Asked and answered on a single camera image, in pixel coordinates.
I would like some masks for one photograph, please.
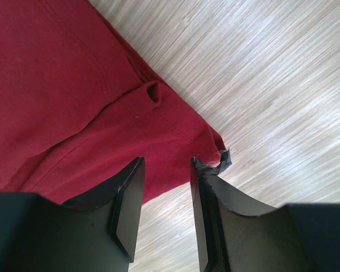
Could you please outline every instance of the red fabric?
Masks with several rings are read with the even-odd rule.
[[[61,203],[144,156],[146,202],[224,149],[87,1],[0,0],[0,191]]]

